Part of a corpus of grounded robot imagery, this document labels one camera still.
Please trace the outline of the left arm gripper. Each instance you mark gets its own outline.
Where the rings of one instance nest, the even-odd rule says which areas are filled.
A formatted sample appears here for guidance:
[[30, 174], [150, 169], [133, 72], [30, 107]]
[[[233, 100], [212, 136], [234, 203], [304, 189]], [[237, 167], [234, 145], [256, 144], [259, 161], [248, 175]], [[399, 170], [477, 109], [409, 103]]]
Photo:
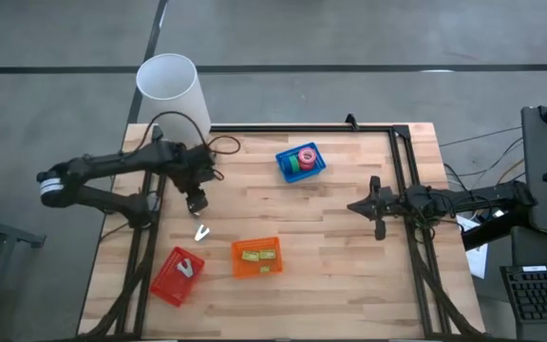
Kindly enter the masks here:
[[206, 193], [199, 187], [215, 178], [214, 153], [205, 144], [187, 148], [177, 143], [174, 147], [174, 158], [168, 164], [168, 177], [181, 193], [186, 193], [187, 209], [194, 214], [208, 206]]

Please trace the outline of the blue plastic basket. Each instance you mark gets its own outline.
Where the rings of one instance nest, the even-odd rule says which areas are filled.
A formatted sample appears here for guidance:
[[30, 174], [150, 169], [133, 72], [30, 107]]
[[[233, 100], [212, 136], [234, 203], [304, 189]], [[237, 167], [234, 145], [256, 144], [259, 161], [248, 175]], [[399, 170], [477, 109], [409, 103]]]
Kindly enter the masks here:
[[[298, 155], [298, 152], [302, 149], [302, 148], [305, 148], [305, 147], [310, 147], [312, 149], [315, 150], [315, 152], [317, 153], [317, 160], [315, 162], [315, 167], [312, 169], [312, 170], [309, 170], [309, 171], [302, 171], [300, 169], [300, 171], [298, 173], [291, 173], [291, 174], [286, 174], [283, 170], [282, 170], [282, 167], [281, 167], [281, 159], [283, 157], [289, 157], [290, 155]], [[309, 177], [312, 177], [312, 176], [316, 176], [318, 175], [320, 172], [322, 172], [326, 167], [326, 163], [321, 155], [321, 153], [319, 152], [318, 150], [318, 147], [317, 145], [314, 143], [314, 142], [309, 142], [309, 143], [305, 143], [303, 145], [300, 145], [300, 146], [297, 146], [297, 147], [294, 147], [294, 148], [291, 148], [289, 150], [286, 150], [284, 152], [280, 152], [278, 153], [276, 156], [275, 156], [275, 159], [276, 159], [276, 162], [279, 166], [279, 169], [281, 171], [281, 174], [284, 178], [284, 180], [287, 182], [287, 183], [293, 183], [293, 182], [297, 182], [297, 181], [301, 181], [303, 179], [306, 179], [306, 178], [309, 178]]]

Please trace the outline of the black desk support bar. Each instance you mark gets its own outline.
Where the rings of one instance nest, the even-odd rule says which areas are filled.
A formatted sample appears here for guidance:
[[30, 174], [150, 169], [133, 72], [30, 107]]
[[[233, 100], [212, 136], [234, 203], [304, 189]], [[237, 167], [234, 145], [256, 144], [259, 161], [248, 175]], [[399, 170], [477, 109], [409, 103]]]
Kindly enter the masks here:
[[515, 208], [503, 216], [493, 218], [473, 229], [465, 231], [462, 233], [464, 250], [470, 251], [483, 244], [504, 238], [511, 233], [513, 227], [531, 227], [528, 209]]

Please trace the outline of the orange plastic basket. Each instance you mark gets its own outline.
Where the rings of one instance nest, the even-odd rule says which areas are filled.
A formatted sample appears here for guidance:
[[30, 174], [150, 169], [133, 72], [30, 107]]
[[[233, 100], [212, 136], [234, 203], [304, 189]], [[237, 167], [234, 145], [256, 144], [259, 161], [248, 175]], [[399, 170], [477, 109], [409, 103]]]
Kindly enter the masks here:
[[[276, 250], [276, 259], [260, 259], [258, 262], [241, 259], [243, 251], [259, 252], [260, 250]], [[231, 258], [233, 275], [235, 278], [273, 275], [283, 271], [281, 246], [278, 237], [263, 237], [235, 241], [231, 244]], [[270, 266], [271, 271], [267, 274], [261, 274], [259, 269], [262, 266]]]

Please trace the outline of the white paper sheet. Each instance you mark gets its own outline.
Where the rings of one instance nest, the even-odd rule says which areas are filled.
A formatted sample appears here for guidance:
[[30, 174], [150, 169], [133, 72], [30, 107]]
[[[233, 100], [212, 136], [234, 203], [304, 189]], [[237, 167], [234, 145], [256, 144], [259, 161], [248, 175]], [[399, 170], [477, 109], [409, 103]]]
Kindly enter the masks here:
[[[480, 226], [476, 221], [462, 216], [457, 216], [456, 220], [465, 233]], [[465, 253], [471, 275], [480, 279], [485, 279], [488, 245], [483, 244], [482, 246], [468, 250]]]

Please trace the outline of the black metal table frame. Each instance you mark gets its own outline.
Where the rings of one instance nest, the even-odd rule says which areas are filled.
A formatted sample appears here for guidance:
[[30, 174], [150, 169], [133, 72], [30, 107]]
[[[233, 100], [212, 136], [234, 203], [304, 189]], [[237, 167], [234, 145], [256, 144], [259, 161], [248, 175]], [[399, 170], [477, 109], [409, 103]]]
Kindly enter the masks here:
[[[391, 218], [376, 240], [373, 224], [347, 205], [368, 192], [371, 176], [383, 184], [421, 182], [445, 187], [442, 158], [429, 123], [218, 125], [218, 170], [205, 185], [202, 212], [210, 234], [196, 242], [196, 224], [184, 197], [164, 187], [154, 232], [133, 232], [118, 215], [104, 222], [79, 332], [91, 331], [120, 294], [145, 252], [153, 280], [179, 246], [205, 261], [180, 307], [139, 285], [112, 331], [131, 338], [377, 339], [421, 338], [439, 329], [434, 301], [418, 303], [404, 224]], [[327, 167], [287, 183], [275, 156], [315, 143]], [[235, 278], [231, 244], [278, 237], [283, 271]]]

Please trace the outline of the red plastic basket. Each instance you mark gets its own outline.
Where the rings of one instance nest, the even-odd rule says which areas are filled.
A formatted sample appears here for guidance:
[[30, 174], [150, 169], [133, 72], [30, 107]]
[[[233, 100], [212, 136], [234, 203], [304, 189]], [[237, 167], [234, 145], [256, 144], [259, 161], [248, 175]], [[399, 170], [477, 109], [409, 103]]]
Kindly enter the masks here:
[[[178, 269], [177, 264], [185, 259], [192, 260], [194, 275], [185, 277]], [[163, 262], [157, 276], [152, 280], [150, 292], [168, 304], [180, 307], [192, 292], [205, 266], [205, 261], [180, 248], [175, 247], [168, 258]]]

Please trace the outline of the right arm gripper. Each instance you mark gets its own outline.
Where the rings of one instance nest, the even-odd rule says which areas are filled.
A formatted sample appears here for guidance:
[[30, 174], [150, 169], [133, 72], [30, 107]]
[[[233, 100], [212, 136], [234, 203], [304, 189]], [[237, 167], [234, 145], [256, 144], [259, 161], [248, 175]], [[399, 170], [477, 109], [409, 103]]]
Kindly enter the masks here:
[[384, 240], [387, 236], [387, 226], [384, 217], [404, 217], [409, 211], [402, 196], [392, 192], [390, 187], [381, 187], [378, 176], [371, 176], [368, 184], [368, 194], [348, 205], [351, 212], [374, 222], [374, 237]]

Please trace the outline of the dark grey desk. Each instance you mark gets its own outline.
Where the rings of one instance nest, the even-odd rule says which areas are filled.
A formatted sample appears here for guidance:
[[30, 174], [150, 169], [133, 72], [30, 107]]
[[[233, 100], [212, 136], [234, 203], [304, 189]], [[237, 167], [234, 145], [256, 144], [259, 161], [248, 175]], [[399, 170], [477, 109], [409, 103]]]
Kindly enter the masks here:
[[547, 342], [547, 323], [518, 323], [509, 305], [501, 266], [547, 266], [547, 234], [522, 227], [513, 227], [509, 237], [489, 244], [486, 280], [491, 280], [489, 294], [500, 300], [501, 309], [485, 317], [485, 327], [492, 333], [517, 339]]

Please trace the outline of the white cylindrical bin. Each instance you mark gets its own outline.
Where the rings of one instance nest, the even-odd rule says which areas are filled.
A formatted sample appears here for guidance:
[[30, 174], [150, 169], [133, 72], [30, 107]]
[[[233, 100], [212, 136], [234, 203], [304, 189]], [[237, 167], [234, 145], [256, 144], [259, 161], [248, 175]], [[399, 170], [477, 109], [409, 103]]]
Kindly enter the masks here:
[[189, 58], [174, 53], [154, 56], [140, 66], [136, 84], [142, 95], [143, 121], [175, 111], [156, 119], [165, 138], [194, 146], [208, 136], [211, 119], [197, 68]]

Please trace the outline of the black keyboard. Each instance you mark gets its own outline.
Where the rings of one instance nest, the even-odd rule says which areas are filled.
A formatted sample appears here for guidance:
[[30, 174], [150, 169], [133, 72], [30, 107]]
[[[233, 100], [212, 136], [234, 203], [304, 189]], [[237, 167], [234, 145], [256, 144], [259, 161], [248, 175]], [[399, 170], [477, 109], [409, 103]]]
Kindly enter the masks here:
[[547, 324], [547, 265], [501, 266], [501, 278], [520, 324]]

